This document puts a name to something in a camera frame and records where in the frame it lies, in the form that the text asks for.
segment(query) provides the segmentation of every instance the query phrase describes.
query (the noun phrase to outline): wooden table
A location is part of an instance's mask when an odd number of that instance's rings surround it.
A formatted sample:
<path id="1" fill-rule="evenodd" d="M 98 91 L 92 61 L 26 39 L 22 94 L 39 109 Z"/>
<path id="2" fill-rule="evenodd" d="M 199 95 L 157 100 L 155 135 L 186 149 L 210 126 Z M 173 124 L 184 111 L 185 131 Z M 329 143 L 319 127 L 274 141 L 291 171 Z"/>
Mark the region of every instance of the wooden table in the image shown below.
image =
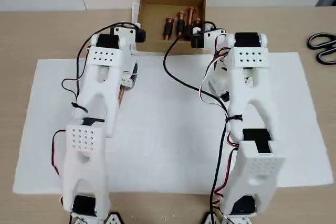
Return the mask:
<path id="1" fill-rule="evenodd" d="M 336 8 L 207 8 L 207 19 L 228 31 L 260 31 L 271 52 L 297 51 L 309 82 L 322 135 L 335 174 L 336 67 L 315 61 L 306 38 L 317 31 L 336 33 Z M 129 19 L 130 10 L 0 13 L 0 223 L 67 223 L 58 196 L 12 193 L 20 139 L 37 59 L 74 58 L 97 28 Z M 126 223 L 199 223 L 208 196 L 112 194 L 113 210 Z M 336 187 L 279 189 L 258 224 L 335 223 Z"/>

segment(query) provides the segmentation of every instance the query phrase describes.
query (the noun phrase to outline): cable tie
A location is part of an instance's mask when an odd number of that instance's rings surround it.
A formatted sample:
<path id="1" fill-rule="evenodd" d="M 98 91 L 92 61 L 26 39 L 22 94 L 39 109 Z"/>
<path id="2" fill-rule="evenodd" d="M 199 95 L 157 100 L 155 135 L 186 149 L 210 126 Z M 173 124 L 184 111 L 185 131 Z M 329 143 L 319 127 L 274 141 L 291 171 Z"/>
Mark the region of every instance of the cable tie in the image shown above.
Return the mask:
<path id="1" fill-rule="evenodd" d="M 86 113 L 88 113 L 88 110 L 80 105 L 78 105 L 77 103 L 75 102 L 72 102 L 71 105 L 74 107 L 74 108 L 79 108 L 81 110 L 84 110 Z"/>
<path id="2" fill-rule="evenodd" d="M 226 122 L 230 120 L 240 120 L 243 121 L 243 115 L 233 115 L 226 118 Z"/>

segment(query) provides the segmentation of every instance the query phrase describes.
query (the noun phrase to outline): white wire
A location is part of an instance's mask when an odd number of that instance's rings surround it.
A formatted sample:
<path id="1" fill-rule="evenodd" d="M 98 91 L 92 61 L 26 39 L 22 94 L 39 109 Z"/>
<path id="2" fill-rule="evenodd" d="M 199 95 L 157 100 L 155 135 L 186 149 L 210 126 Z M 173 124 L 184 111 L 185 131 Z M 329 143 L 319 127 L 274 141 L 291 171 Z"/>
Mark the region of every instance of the white wire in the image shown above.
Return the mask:
<path id="1" fill-rule="evenodd" d="M 131 76 L 137 76 L 139 74 L 139 71 L 140 71 L 139 61 L 135 61 L 135 64 L 138 65 L 138 69 L 136 70 L 136 73 L 133 73 L 133 72 L 130 72 L 130 71 L 124 71 L 123 73 L 128 73 Z"/>
<path id="2" fill-rule="evenodd" d="M 203 98 L 202 98 L 202 92 L 201 92 L 201 90 L 202 90 L 202 86 L 203 86 L 203 84 L 204 84 L 206 78 L 208 77 L 208 75 L 209 75 L 209 73 L 210 73 L 210 70 L 212 69 L 212 66 L 213 66 L 216 62 L 218 62 L 219 59 L 220 59 L 221 57 L 224 57 L 224 55 L 223 55 L 223 56 L 219 56 L 219 57 L 217 57 L 217 58 L 216 58 L 213 62 L 211 62 L 211 64 L 207 67 L 207 71 L 205 72 L 205 74 L 204 74 L 204 78 L 203 78 L 203 80 L 202 80 L 202 83 L 201 83 L 201 85 L 200 85 L 200 87 L 199 87 L 199 89 L 198 89 L 198 97 L 199 97 L 199 99 L 200 99 L 202 102 L 205 102 L 205 103 L 207 103 L 207 104 L 211 104 L 211 105 L 217 105 L 217 106 L 219 106 L 219 107 L 222 107 L 222 106 L 219 105 L 218 103 L 213 103 L 213 102 L 207 102 L 207 101 L 204 101 Z"/>

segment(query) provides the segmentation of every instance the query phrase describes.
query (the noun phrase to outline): wire bundle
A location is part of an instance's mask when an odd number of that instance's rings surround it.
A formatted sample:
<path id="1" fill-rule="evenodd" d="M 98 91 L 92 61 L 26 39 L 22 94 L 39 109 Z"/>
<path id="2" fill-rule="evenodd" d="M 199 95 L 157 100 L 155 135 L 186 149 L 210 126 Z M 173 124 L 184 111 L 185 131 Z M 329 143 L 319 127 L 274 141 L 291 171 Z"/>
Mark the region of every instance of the wire bundle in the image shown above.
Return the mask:
<path id="1" fill-rule="evenodd" d="M 223 197 L 223 194 L 220 193 L 221 190 L 224 189 L 224 187 L 226 186 L 227 184 L 227 181 L 228 181 L 228 177 L 229 177 L 229 172 L 230 172 L 230 166 L 231 166 L 231 161 L 232 161 L 232 155 L 233 155 L 233 152 L 234 151 L 237 151 L 238 150 L 238 147 L 239 147 L 239 144 L 237 143 L 233 143 L 232 141 L 230 141 L 230 133 L 228 133 L 227 135 L 227 143 L 233 147 L 233 149 L 231 150 L 230 152 L 230 155 L 229 155 L 229 158 L 228 158 L 228 162 L 227 162 L 227 168 L 226 168 L 226 173 L 225 173 L 225 176 L 224 176 L 224 181 L 222 183 L 221 186 L 219 186 L 218 188 L 215 189 L 216 187 L 216 184 L 217 184 L 217 179 L 218 179 L 218 173 L 219 173 L 219 168 L 221 166 L 221 160 L 222 160 L 222 152 L 223 152 L 223 145 L 224 145 L 224 138 L 225 138 L 225 134 L 226 134 L 226 126 L 227 126 L 227 123 L 229 120 L 243 120 L 242 118 L 242 115 L 235 115 L 235 116 L 229 116 L 228 115 L 228 111 L 223 103 L 223 101 L 202 90 L 202 86 L 206 80 L 206 78 L 208 77 L 208 74 L 209 74 L 209 70 L 212 69 L 212 66 L 216 66 L 216 63 L 221 60 L 221 59 L 225 59 L 225 57 L 228 55 L 228 52 L 230 50 L 229 47 L 222 47 L 221 49 L 217 50 L 217 41 L 218 41 L 218 37 L 215 39 L 215 55 L 214 55 L 214 59 L 209 63 L 209 65 L 207 66 L 206 68 L 206 71 L 205 71 L 205 74 L 204 74 L 204 77 L 203 77 L 203 80 L 202 80 L 202 83 L 200 85 L 199 88 L 196 88 L 182 80 L 180 80 L 179 78 L 175 77 L 174 75 L 172 75 L 167 67 L 166 67 L 166 60 L 167 60 L 167 56 L 168 54 L 170 53 L 170 51 L 172 50 L 172 48 L 175 46 L 175 44 L 177 43 L 177 41 L 180 39 L 181 37 L 177 37 L 175 39 L 175 41 L 170 45 L 170 47 L 168 48 L 168 50 L 166 51 L 165 53 L 165 56 L 163 58 L 163 68 L 165 70 L 165 72 L 172 78 L 174 79 L 175 81 L 177 81 L 178 83 L 190 88 L 190 89 L 193 89 L 195 91 L 198 91 L 198 97 L 200 98 L 200 100 L 202 100 L 203 102 L 205 103 L 208 103 L 208 104 L 214 104 L 214 105 L 217 105 L 217 106 L 220 106 L 224 111 L 225 111 L 225 125 L 224 125 L 224 129 L 223 129 L 223 132 L 222 132 L 222 136 L 221 136 L 221 142 L 220 142 L 220 145 L 219 145 L 219 153 L 218 153 L 218 160 L 217 160 L 217 166 L 216 166 L 216 172 L 215 172 L 215 178 L 214 178 L 214 182 L 213 182 L 213 186 L 212 186 L 212 189 L 211 189 L 211 194 L 210 194 L 210 212 L 211 212 L 211 222 L 212 224 L 214 224 L 214 217 L 213 217 L 213 209 L 219 209 L 219 205 L 216 205 L 219 203 L 219 199 L 218 200 L 213 200 L 213 195 L 217 195 L 218 197 Z M 203 98 L 202 98 L 202 94 L 205 94 L 207 95 L 208 97 L 211 97 L 213 98 L 214 100 L 216 100 L 217 103 L 210 103 L 210 102 L 206 102 Z"/>

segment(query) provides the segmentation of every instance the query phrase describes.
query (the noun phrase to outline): perforated plate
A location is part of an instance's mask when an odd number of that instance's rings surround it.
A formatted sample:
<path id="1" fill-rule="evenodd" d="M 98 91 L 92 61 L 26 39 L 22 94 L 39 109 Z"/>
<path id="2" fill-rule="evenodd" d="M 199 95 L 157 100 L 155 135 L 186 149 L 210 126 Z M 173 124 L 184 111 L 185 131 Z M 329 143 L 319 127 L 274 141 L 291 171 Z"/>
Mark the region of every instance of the perforated plate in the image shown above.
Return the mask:
<path id="1" fill-rule="evenodd" d="M 267 68 L 269 67 L 268 49 L 263 47 L 234 47 L 235 67 L 238 68 Z"/>
<path id="2" fill-rule="evenodd" d="M 254 158 L 249 165 L 249 172 L 253 175 L 265 175 L 268 176 L 272 171 L 277 168 L 278 162 L 281 160 L 278 158 Z"/>
<path id="3" fill-rule="evenodd" d="M 68 125 L 66 134 L 68 148 L 82 152 L 94 152 L 101 148 L 102 128 Z"/>
<path id="4" fill-rule="evenodd" d="M 90 47 L 88 63 L 99 66 L 120 67 L 122 51 L 115 48 Z"/>

